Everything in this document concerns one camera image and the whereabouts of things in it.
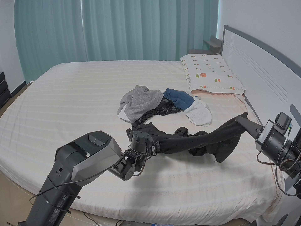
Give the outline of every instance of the curtain fold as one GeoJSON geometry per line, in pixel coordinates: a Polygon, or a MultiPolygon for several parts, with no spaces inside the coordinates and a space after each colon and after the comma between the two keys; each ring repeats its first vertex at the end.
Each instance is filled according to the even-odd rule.
{"type": "Polygon", "coordinates": [[[80,0],[15,0],[14,22],[26,82],[57,64],[87,61],[80,0]]]}
{"type": "Polygon", "coordinates": [[[59,63],[179,60],[208,49],[218,0],[15,0],[15,33],[27,82],[59,63]]]}

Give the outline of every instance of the wooden floor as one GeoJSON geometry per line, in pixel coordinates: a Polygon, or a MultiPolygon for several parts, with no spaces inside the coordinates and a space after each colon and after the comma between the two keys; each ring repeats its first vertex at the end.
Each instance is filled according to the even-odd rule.
{"type": "MultiPolygon", "coordinates": [[[[11,98],[0,109],[0,116],[6,109],[13,103],[13,101],[28,88],[30,84],[21,89],[13,98],[11,98]]],[[[26,217],[31,209],[29,199],[33,196],[32,193],[20,187],[10,179],[8,179],[0,171],[0,226],[6,226],[6,222],[17,225],[18,222],[26,220],[26,217]]],[[[71,214],[66,214],[60,226],[91,226],[96,225],[93,221],[87,219],[82,211],[70,209],[71,214]]],[[[102,226],[115,226],[117,220],[105,218],[101,216],[88,214],[99,225],[102,226]]],[[[137,226],[137,223],[123,222],[122,226],[137,226]]],[[[249,226],[249,222],[244,219],[234,219],[230,222],[223,224],[223,226],[249,226]]]]}

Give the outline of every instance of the gray towel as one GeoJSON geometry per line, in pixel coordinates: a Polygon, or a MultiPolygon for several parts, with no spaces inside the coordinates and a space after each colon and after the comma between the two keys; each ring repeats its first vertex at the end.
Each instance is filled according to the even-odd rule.
{"type": "Polygon", "coordinates": [[[163,93],[160,90],[149,90],[145,86],[136,85],[136,87],[127,92],[120,101],[120,107],[117,111],[119,115],[124,106],[124,113],[131,122],[138,120],[145,112],[156,108],[162,98],[163,93]]]}

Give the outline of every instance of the white headboard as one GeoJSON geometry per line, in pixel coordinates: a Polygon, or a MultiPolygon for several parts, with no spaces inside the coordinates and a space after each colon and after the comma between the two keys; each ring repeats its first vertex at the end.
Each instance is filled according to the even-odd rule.
{"type": "Polygon", "coordinates": [[[292,118],[291,138],[301,126],[301,67],[239,30],[224,26],[221,54],[246,88],[245,97],[263,125],[281,111],[292,118]]]}

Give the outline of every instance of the bed sheet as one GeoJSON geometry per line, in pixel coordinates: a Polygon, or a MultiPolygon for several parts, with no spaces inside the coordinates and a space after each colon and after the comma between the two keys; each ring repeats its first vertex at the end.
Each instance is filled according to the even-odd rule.
{"type": "MultiPolygon", "coordinates": [[[[122,96],[135,85],[186,90],[181,62],[103,61],[60,64],[38,78],[0,118],[0,169],[23,188],[38,193],[52,168],[55,150],[95,130],[115,138],[122,150],[131,124],[117,117],[122,96]]],[[[243,96],[196,91],[212,112],[208,127],[195,126],[183,113],[154,116],[159,130],[173,134],[211,132],[248,110],[243,96]]],[[[83,187],[72,208],[127,221],[220,225],[234,218],[272,220],[282,200],[273,167],[259,164],[246,132],[233,153],[217,163],[213,155],[159,154],[142,175],[122,181],[105,172],[83,187]]],[[[262,155],[261,160],[268,160],[262,155]]],[[[280,173],[280,184],[284,185],[280,173]]]]}

